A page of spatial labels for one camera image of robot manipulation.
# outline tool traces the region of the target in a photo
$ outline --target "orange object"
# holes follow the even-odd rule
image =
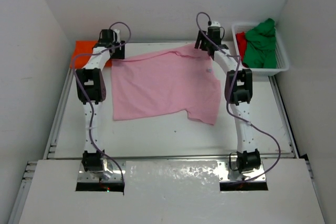
[[[97,43],[96,41],[76,41],[76,47],[71,57],[70,67],[72,64],[72,60],[76,55],[91,54],[92,48],[94,47],[96,43]],[[78,57],[75,61],[75,68],[77,69],[77,68],[84,67],[86,63],[88,63],[90,57],[91,57],[90,55]],[[109,60],[108,62],[106,62],[105,67],[111,67],[111,66],[112,66],[112,60]]]

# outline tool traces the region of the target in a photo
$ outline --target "white plastic basket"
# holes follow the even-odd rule
[[[254,22],[238,22],[232,24],[232,33],[233,33],[233,40],[235,42],[236,53],[239,54],[238,50],[238,43],[236,39],[236,34],[247,32],[253,28],[255,28],[259,23]],[[277,68],[251,68],[254,74],[260,76],[273,76],[279,72],[287,71],[289,69],[289,61],[286,54],[286,50],[283,46],[281,37],[276,32],[276,48],[275,48],[275,55],[277,58]]]

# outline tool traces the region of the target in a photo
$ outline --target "pink cloth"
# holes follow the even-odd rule
[[[112,64],[113,119],[129,120],[186,110],[215,124],[221,85],[212,59],[192,44]]]

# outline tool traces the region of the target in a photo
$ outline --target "purple cable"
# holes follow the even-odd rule
[[[199,12],[197,15],[196,15],[196,24],[200,30],[200,32],[202,33],[202,35],[214,46],[217,48],[218,51],[222,52],[224,55],[226,55],[227,57],[231,57],[231,58],[236,58],[238,59],[238,64],[237,64],[237,68],[235,70],[235,74],[233,76],[233,80],[232,80],[232,84],[230,86],[230,89],[229,89],[229,97],[231,96],[232,94],[232,90],[233,90],[233,86],[234,86],[234,83],[237,79],[237,75],[238,75],[238,69],[239,69],[239,66],[240,66],[240,63],[241,63],[241,57],[240,55],[235,55],[235,56],[232,56],[232,55],[228,55],[226,52],[224,52],[218,45],[216,45],[208,36],[206,36],[206,34],[202,31],[199,23],[198,23],[198,17],[200,14],[204,14],[208,17],[209,21],[211,21],[211,18],[209,16],[208,13],[205,13],[205,12]],[[236,116],[234,114],[231,113],[231,111],[229,110],[229,103],[226,101],[226,111],[229,115],[233,116],[234,118],[237,118],[239,120],[242,120],[244,121],[245,123],[249,123],[251,125],[251,127],[253,127],[254,129],[256,129],[257,131],[259,131],[260,133],[266,135],[266,136],[269,136],[271,139],[274,140],[274,142],[276,143],[276,145],[278,146],[278,149],[279,149],[279,154],[278,154],[278,157],[276,159],[276,161],[274,162],[274,164],[271,165],[270,168],[268,168],[266,171],[264,171],[262,174],[258,175],[258,176],[255,176],[253,178],[249,178],[249,179],[246,179],[246,180],[242,180],[242,181],[238,181],[238,182],[232,182],[232,184],[241,184],[241,183],[244,183],[244,182],[248,182],[248,181],[251,181],[251,180],[255,180],[256,178],[259,178],[260,176],[268,173],[270,170],[272,170],[276,165],[277,163],[279,162],[280,158],[281,158],[281,149],[280,149],[280,144],[279,142],[275,139],[275,137],[273,137],[271,134],[265,132],[265,131],[262,131],[261,129],[259,129],[258,127],[254,126],[252,123],[250,123],[249,121],[247,121],[246,119],[244,118],[241,118],[239,116]]]
[[[105,51],[107,51],[107,50],[111,50],[111,49],[114,50],[114,49],[117,49],[117,48],[119,48],[119,47],[122,47],[122,46],[124,46],[125,44],[127,44],[127,43],[130,41],[131,36],[132,36],[130,27],[129,27],[127,24],[125,24],[124,22],[115,22],[115,23],[113,23],[113,24],[110,26],[109,29],[111,29],[111,27],[114,26],[114,25],[116,25],[116,24],[123,24],[123,25],[128,29],[128,31],[129,31],[129,37],[128,37],[128,39],[126,40],[126,42],[125,42],[125,43],[122,43],[122,44],[120,44],[120,45],[118,45],[118,46],[115,46],[115,47],[105,48],[105,49],[101,50],[100,52],[98,52],[98,53],[96,53],[96,54],[79,54],[79,55],[76,55],[76,56],[73,58],[72,62],[71,62],[71,69],[72,69],[72,73],[73,73],[73,75],[74,75],[75,78],[76,78],[76,82],[77,82],[77,84],[78,84],[80,90],[83,92],[83,94],[84,94],[86,100],[89,102],[89,104],[90,104],[90,106],[91,106],[92,113],[91,113],[91,119],[90,119],[90,124],[89,124],[89,126],[90,126],[90,128],[89,128],[90,142],[91,142],[91,144],[94,146],[94,148],[95,148],[101,155],[107,157],[109,160],[111,160],[112,162],[114,162],[114,163],[116,164],[116,166],[117,166],[118,169],[120,170],[120,173],[121,173],[121,180],[122,180],[122,183],[124,184],[124,175],[123,175],[123,173],[122,173],[122,169],[121,169],[120,165],[117,163],[116,160],[114,160],[112,157],[110,157],[110,156],[107,155],[105,152],[103,152],[101,149],[99,149],[99,147],[98,147],[98,146],[95,144],[95,142],[93,141],[92,134],[91,134],[91,127],[92,127],[92,122],[93,122],[94,107],[93,107],[92,101],[90,100],[90,98],[89,98],[87,92],[85,91],[83,85],[81,84],[81,82],[80,82],[80,80],[79,80],[79,78],[78,78],[78,75],[76,74],[76,69],[75,69],[75,61],[76,61],[77,58],[82,57],[82,56],[98,56],[98,55],[102,54],[103,52],[105,52]]]

